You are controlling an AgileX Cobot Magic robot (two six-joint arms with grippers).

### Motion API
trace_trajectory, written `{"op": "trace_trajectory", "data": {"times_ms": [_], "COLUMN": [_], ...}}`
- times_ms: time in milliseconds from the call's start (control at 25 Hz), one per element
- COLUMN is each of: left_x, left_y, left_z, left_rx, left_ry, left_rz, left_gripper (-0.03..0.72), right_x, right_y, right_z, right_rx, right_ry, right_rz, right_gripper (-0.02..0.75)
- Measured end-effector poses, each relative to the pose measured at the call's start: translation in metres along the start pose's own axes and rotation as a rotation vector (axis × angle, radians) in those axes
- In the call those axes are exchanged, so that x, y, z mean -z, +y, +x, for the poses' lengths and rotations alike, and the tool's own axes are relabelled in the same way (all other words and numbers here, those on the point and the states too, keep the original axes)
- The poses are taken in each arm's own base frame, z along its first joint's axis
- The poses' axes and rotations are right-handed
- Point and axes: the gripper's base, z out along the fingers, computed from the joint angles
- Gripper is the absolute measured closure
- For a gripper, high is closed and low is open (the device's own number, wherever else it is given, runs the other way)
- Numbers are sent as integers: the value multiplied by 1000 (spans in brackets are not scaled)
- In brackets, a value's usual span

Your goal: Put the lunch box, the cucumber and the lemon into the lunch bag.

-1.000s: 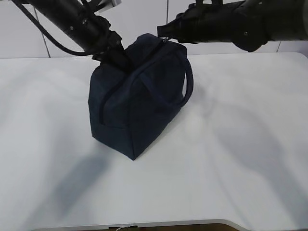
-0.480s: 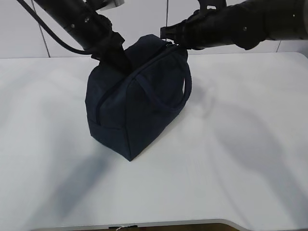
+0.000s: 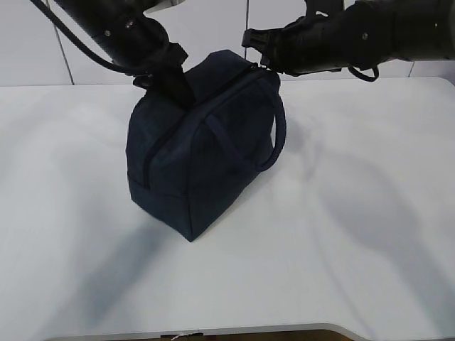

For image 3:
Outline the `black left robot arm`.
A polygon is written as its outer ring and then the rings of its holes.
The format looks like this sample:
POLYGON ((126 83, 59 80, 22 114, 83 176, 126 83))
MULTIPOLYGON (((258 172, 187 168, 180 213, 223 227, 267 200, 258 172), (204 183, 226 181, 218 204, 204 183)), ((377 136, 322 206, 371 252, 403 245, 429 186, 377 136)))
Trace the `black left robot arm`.
POLYGON ((134 85, 154 88, 184 108, 196 102, 184 75, 185 50, 169 40, 165 28, 144 15, 158 1, 65 0, 56 2, 115 66, 127 69, 134 85))

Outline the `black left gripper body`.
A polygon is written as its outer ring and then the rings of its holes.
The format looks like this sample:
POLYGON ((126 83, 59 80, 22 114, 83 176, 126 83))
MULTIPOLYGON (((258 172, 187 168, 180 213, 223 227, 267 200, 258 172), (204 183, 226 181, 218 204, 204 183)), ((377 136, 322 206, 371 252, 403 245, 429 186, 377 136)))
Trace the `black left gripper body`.
POLYGON ((102 49, 110 56, 103 66, 135 77, 152 76, 154 63, 183 62, 185 50, 170 41, 166 29, 148 12, 162 6, 104 6, 102 49))

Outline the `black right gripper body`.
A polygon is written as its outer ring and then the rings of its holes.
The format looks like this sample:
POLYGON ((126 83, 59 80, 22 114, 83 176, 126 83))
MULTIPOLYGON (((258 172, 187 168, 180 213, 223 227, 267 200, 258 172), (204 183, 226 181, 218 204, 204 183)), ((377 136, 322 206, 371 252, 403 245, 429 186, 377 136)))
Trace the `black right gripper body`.
POLYGON ((332 37, 328 17, 301 16, 282 28, 247 29, 242 46, 259 52, 260 64, 270 70, 298 77, 341 71, 341 57, 330 44, 332 37))

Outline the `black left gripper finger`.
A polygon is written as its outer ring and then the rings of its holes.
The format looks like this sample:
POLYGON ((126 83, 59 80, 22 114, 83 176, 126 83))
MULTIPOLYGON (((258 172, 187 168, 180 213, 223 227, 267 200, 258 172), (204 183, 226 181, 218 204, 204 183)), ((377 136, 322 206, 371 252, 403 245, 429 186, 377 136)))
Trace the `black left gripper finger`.
POLYGON ((154 63, 152 88, 181 107, 192 107, 195 95, 189 85, 182 63, 154 63))

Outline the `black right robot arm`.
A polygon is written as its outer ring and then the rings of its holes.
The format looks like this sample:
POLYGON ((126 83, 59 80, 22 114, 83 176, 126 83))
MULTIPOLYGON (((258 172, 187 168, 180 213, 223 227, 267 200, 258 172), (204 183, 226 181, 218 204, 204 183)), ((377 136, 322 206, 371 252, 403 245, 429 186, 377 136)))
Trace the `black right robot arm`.
POLYGON ((374 82, 390 60, 454 59, 454 1, 307 1, 306 13, 283 28, 244 32, 242 45, 261 64, 298 77, 347 69, 374 82))

